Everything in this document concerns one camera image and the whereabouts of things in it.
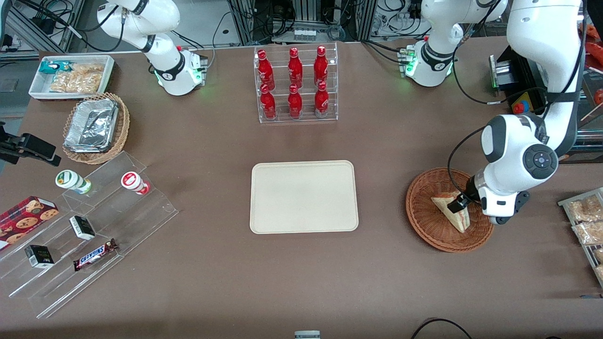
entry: aluminum foil container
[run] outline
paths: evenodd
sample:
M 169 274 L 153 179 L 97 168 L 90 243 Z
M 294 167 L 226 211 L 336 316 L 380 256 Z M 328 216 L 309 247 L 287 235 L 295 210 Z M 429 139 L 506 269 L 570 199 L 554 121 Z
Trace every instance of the aluminum foil container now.
M 64 146 L 76 153 L 104 153 L 111 148 L 119 105 L 111 99 L 83 101 L 75 108 Z

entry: small bottle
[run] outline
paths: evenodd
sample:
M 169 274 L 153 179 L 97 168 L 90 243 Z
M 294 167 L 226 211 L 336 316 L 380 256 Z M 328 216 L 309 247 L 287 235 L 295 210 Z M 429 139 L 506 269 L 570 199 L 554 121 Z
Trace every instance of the small bottle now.
M 276 119 L 276 103 L 274 102 L 272 93 L 270 93 L 270 90 L 268 90 L 268 85 L 262 84 L 260 86 L 260 91 L 262 92 L 262 95 L 260 95 L 260 102 L 262 103 L 264 116 L 268 120 Z
M 289 50 L 289 80 L 292 84 L 297 85 L 297 89 L 303 87 L 303 66 L 298 57 L 297 48 L 293 47 Z
M 319 46 L 316 49 L 316 60 L 314 60 L 314 85 L 318 87 L 320 80 L 327 81 L 327 67 L 329 62 L 327 61 L 327 49 L 324 46 Z
M 124 174 L 121 177 L 121 185 L 139 195 L 147 194 L 151 190 L 151 184 L 142 180 L 140 175 L 136 172 Z
M 319 118 L 327 116 L 329 109 L 329 93 L 327 93 L 327 83 L 324 80 L 318 82 L 318 92 L 314 96 L 314 114 Z
M 263 84 L 268 85 L 268 90 L 274 89 L 274 72 L 272 70 L 272 65 L 266 59 L 266 51 L 260 49 L 257 52 L 257 57 L 260 59 L 259 65 L 257 66 L 257 71 L 260 73 L 260 80 Z
M 291 116 L 291 119 L 293 120 L 299 120 L 302 117 L 302 99 L 301 99 L 301 95 L 299 93 L 297 93 L 297 85 L 296 84 L 291 84 L 289 86 L 289 116 Z
M 82 178 L 81 175 L 69 169 L 60 171 L 54 182 L 58 187 L 71 189 L 77 194 L 86 194 L 92 188 L 92 183 L 88 179 Z

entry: small box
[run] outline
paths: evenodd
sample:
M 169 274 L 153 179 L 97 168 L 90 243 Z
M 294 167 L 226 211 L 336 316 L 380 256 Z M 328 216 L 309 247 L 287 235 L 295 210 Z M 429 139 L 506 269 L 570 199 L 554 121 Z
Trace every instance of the small box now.
M 84 240 L 92 240 L 94 238 L 94 230 L 88 219 L 80 217 L 79 215 L 74 215 L 69 218 L 69 222 L 75 231 L 75 236 L 78 238 Z
M 58 209 L 54 203 L 38 197 L 28 197 L 0 214 L 0 251 L 57 214 Z
M 25 254 L 30 264 L 35 268 L 48 268 L 54 265 L 50 251 L 46 246 L 29 245 L 25 248 Z

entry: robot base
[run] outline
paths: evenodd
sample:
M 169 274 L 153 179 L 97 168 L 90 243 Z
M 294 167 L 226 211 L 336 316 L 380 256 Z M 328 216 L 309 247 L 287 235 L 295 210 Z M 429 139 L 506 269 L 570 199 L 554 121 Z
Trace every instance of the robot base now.
M 180 51 L 185 57 L 185 66 L 171 81 L 163 80 L 157 72 L 157 81 L 171 95 L 184 95 L 194 90 L 197 86 L 205 85 L 207 75 L 207 59 L 201 60 L 198 54 L 190 51 Z
M 408 63 L 400 65 L 400 73 L 403 78 L 408 77 L 416 83 L 425 87 L 435 87 L 441 84 L 452 72 L 452 62 L 448 70 L 434 72 L 421 56 L 421 48 L 425 41 L 419 41 L 414 45 L 408 45 L 405 50 L 398 53 L 398 61 Z

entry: red button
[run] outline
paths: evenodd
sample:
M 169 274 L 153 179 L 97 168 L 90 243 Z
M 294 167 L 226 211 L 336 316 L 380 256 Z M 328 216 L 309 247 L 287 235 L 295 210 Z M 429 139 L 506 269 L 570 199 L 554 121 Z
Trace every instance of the red button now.
M 525 106 L 523 105 L 523 103 L 517 103 L 517 104 L 513 105 L 513 113 L 515 113 L 515 114 L 523 113 L 524 110 L 525 110 Z

